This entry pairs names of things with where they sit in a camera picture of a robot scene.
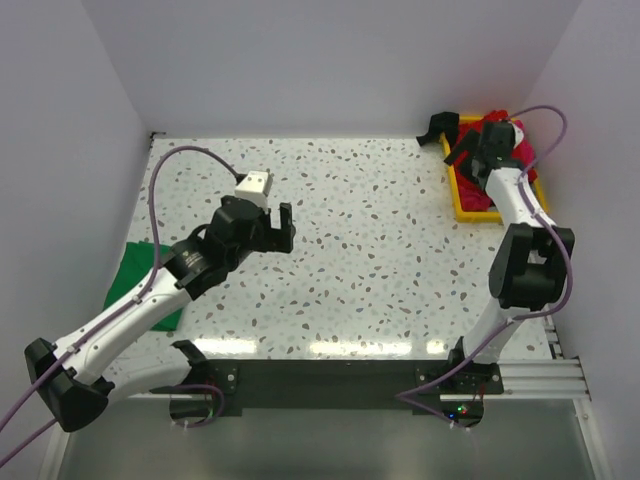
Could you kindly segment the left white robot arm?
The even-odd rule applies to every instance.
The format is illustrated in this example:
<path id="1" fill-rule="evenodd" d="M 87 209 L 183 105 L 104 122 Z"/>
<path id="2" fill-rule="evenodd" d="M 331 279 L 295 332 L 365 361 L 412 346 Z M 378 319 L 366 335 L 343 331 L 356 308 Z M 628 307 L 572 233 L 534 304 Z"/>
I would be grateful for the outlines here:
<path id="1" fill-rule="evenodd" d="M 200 390 L 207 368 L 184 353 L 174 366 L 155 361 L 150 372 L 136 371 L 130 380 L 115 381 L 107 371 L 152 326 L 223 284 L 250 254 L 291 253 L 296 229 L 290 204 L 280 204 L 279 217 L 279 227 L 273 227 L 269 209 L 223 197 L 208 223 L 156 258 L 150 271 L 97 317 L 54 342 L 32 341 L 24 351 L 31 384 L 62 430 L 88 426 L 124 394 L 173 385 Z"/>

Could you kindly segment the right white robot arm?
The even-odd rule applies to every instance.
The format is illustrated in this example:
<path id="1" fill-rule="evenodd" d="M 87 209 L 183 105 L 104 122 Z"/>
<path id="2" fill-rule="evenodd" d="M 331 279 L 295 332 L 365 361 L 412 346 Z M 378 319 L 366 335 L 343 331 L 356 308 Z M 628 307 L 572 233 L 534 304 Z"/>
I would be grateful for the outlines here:
<path id="1" fill-rule="evenodd" d="M 509 120 L 486 122 L 469 130 L 445 159 L 448 165 L 461 162 L 463 176 L 488 195 L 505 227 L 488 273 L 489 302 L 449 354 L 445 379 L 459 393 L 480 382 L 522 323 L 553 314 L 572 290 L 575 235 L 544 211 L 526 165 L 513 156 L 523 139 Z"/>

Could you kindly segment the red t shirt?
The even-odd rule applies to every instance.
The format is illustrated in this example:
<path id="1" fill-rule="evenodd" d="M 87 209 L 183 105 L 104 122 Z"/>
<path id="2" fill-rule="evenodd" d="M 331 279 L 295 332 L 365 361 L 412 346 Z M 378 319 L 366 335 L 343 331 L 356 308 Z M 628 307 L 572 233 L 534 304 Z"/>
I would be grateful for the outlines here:
<path id="1" fill-rule="evenodd" d="M 445 163 L 454 175 L 459 210 L 467 215 L 486 215 L 495 209 L 484 191 L 491 171 L 499 167 L 522 170 L 534 160 L 534 150 L 524 139 L 524 125 L 511 119 L 506 110 L 461 121 L 446 139 Z"/>

